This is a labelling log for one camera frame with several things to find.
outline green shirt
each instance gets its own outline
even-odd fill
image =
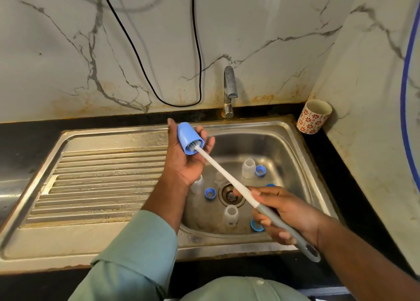
[[[165,220],[139,211],[93,261],[92,269],[70,301],[147,300],[165,298],[178,242]],[[301,301],[296,290],[271,280],[224,277],[184,296],[182,301],[205,300]]]

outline black cable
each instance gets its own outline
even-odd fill
[[[106,0],[106,2],[108,3],[109,8],[111,9],[112,13],[114,14],[114,17],[117,19],[121,29],[124,31],[129,43],[131,44],[131,47],[133,48],[134,53],[136,54],[137,60],[139,61],[140,67],[143,71],[144,77],[146,78],[147,83],[149,84],[150,88],[152,89],[153,93],[155,94],[156,98],[162,102],[163,104],[169,105],[170,107],[192,107],[194,105],[197,105],[198,103],[201,102],[201,98],[202,98],[202,93],[201,93],[201,54],[200,54],[200,46],[198,45],[198,38],[197,38],[197,29],[195,27],[195,0],[191,0],[191,11],[192,11],[192,26],[194,29],[194,38],[195,38],[195,44],[197,46],[197,53],[198,53],[198,61],[199,61],[199,66],[200,66],[200,73],[199,73],[199,83],[198,83],[198,88],[199,88],[199,99],[197,102],[192,103],[192,104],[187,104],[187,105],[175,105],[175,104],[170,104],[167,103],[165,101],[163,101],[156,93],[155,89],[153,88],[152,84],[149,81],[149,78],[146,75],[146,71],[144,70],[142,61],[140,60],[139,54],[137,53],[136,47],[133,44],[133,41],[131,40],[129,34],[127,33],[127,30],[124,28],[123,23],[121,22],[120,18],[118,17],[117,13],[114,10],[114,7],[111,5],[111,2],[109,0]]]

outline faucet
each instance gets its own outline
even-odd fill
[[[238,97],[234,68],[227,66],[223,73],[223,117],[230,119],[234,116],[232,99]]]

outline white brush stem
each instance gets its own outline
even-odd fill
[[[230,175],[222,166],[218,164],[214,159],[211,158],[209,154],[207,154],[203,149],[199,146],[194,147],[196,151],[198,151],[203,157],[213,165],[231,184],[242,194],[242,196],[251,204],[252,207],[257,208],[260,204],[254,197],[251,195],[251,191],[246,188],[240,181],[238,181],[235,177]]]

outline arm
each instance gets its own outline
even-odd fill
[[[360,301],[418,300],[420,284],[388,261],[372,246],[337,220],[282,187],[252,189],[260,203],[274,207],[281,218],[298,230],[325,256],[339,279]],[[281,244],[296,240],[254,210],[254,218]]]
[[[204,165],[199,155],[186,157],[178,143],[176,123],[168,119],[168,151],[165,167],[142,209],[93,261],[92,269],[69,300],[163,299],[178,247],[181,223],[190,185]],[[197,132],[206,142],[203,127]],[[214,145],[210,138],[205,150]]]

